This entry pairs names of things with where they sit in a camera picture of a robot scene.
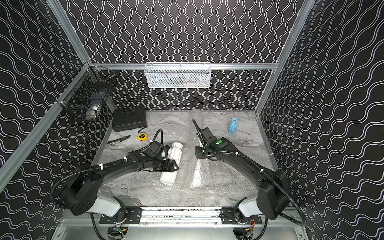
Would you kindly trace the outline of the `light blue ribbed vase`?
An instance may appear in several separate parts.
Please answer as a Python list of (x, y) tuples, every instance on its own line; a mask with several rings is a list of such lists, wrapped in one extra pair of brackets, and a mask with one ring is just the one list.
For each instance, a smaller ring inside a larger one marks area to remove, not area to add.
[(234, 134), (237, 131), (237, 128), (238, 128), (238, 119), (232, 118), (232, 121), (228, 127), (228, 132), (230, 134)]

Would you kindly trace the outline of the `white ribbed vase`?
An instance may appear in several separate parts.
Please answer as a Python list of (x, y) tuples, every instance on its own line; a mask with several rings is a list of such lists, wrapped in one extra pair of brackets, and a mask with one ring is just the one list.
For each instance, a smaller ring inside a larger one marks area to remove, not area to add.
[(183, 145), (174, 142), (168, 151), (167, 159), (170, 160), (170, 172), (164, 172), (161, 175), (160, 181), (165, 185), (174, 185), (176, 182), (177, 173), (179, 170), (179, 163), (181, 161)]

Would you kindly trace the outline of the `bubble wrap roll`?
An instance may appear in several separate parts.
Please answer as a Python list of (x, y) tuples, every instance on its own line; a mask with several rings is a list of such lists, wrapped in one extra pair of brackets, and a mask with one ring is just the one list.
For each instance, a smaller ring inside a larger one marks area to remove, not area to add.
[(202, 128), (202, 111), (198, 109), (192, 109), (189, 112), (189, 119), (188, 119), (188, 126), (192, 129), (196, 129), (195, 125), (193, 123), (193, 119), (195, 120), (196, 124)]

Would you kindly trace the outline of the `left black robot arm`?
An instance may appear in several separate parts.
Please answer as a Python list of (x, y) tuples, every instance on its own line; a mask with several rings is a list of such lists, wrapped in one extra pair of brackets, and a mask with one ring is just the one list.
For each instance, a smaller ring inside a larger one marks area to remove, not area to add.
[(50, 191), (50, 201), (57, 207), (70, 210), (75, 216), (101, 214), (116, 224), (123, 223), (127, 206), (117, 198), (99, 195), (99, 188), (123, 175), (140, 171), (173, 173), (179, 170), (175, 160), (156, 157), (139, 151), (120, 160), (90, 167), (79, 166), (70, 175), (59, 180)]

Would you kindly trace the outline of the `clear bubble wrap sheet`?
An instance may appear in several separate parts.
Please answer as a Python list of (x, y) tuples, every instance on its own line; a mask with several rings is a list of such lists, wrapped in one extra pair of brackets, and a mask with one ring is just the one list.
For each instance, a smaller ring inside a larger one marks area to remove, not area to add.
[(133, 174), (133, 182), (139, 187), (150, 186), (161, 190), (192, 191), (209, 193), (212, 177), (208, 160), (198, 160), (195, 156), (195, 144), (185, 145), (182, 149), (180, 169), (176, 172), (175, 183), (161, 183), (161, 173), (138, 172)]
[(218, 157), (218, 159), (216, 159), (217, 161), (221, 161), (233, 167), (257, 189), (264, 182), (269, 181), (266, 175), (272, 177), (275, 181), (277, 180), (273, 170), (258, 164), (234, 145), (227, 145), (223, 148), (215, 146), (213, 149), (215, 151), (212, 154)]

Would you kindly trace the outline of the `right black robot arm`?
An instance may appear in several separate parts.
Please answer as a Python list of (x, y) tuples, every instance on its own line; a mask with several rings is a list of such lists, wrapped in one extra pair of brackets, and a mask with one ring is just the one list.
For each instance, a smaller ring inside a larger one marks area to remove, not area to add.
[[(275, 220), (281, 216), (299, 226), (307, 224), (304, 211), (289, 193), (288, 179), (282, 171), (273, 171), (258, 164), (234, 145), (228, 145), (224, 148), (214, 145), (212, 149), (196, 146), (195, 156), (197, 159), (214, 158), (215, 161), (230, 165), (246, 177), (258, 190), (255, 199), (256, 206), (252, 209), (258, 209), (268, 219)], [(298, 212), (300, 221), (283, 213), (289, 203)]]

